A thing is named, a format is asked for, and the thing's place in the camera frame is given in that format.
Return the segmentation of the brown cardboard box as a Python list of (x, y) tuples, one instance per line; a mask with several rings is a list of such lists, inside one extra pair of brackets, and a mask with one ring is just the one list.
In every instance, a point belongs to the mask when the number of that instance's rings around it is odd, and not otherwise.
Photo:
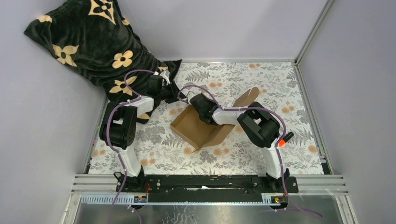
[(171, 130), (183, 140), (193, 146), (197, 151), (203, 147), (211, 147), (222, 143), (232, 129), (239, 124), (237, 118), (243, 114), (246, 108), (256, 100), (259, 89), (254, 87), (243, 93), (233, 104), (232, 107), (220, 106), (213, 113), (213, 119), (218, 124), (208, 125), (201, 121), (198, 113), (189, 99), (197, 94), (189, 92), (187, 95), (188, 106), (170, 124)]

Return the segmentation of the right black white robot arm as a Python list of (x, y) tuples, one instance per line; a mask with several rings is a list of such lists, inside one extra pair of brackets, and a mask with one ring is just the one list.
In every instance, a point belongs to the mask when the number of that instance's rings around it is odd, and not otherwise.
[(294, 133), (288, 132), (282, 137), (279, 133), (281, 125), (269, 110), (263, 110), (258, 102), (252, 102), (247, 107), (221, 108), (202, 93), (190, 98), (189, 104), (198, 112), (200, 120), (208, 125), (239, 124), (250, 141), (262, 149), (267, 165), (265, 187), (274, 192), (286, 187), (290, 172), (287, 168), (281, 168), (276, 147), (282, 147), (294, 137)]

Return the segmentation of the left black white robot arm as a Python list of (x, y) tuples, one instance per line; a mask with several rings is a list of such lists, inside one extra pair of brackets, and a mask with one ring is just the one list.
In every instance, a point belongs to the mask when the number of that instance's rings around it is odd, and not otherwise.
[(144, 178), (139, 176), (142, 168), (133, 148), (138, 118), (149, 115), (161, 101), (173, 103), (186, 99), (167, 70), (155, 72), (149, 78), (147, 94), (123, 103), (110, 102), (99, 132), (99, 138), (118, 155), (124, 175), (129, 177), (127, 186), (134, 192), (141, 191), (145, 185)]

